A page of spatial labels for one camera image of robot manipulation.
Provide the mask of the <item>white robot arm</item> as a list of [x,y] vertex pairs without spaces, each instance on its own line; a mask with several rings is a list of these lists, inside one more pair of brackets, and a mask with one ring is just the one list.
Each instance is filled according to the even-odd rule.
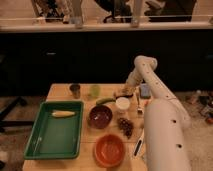
[[144,112],[144,132],[148,171],[192,171],[183,130],[190,126],[190,116],[179,99],[154,73],[157,60],[137,56],[124,89],[132,94],[145,81],[153,100]]

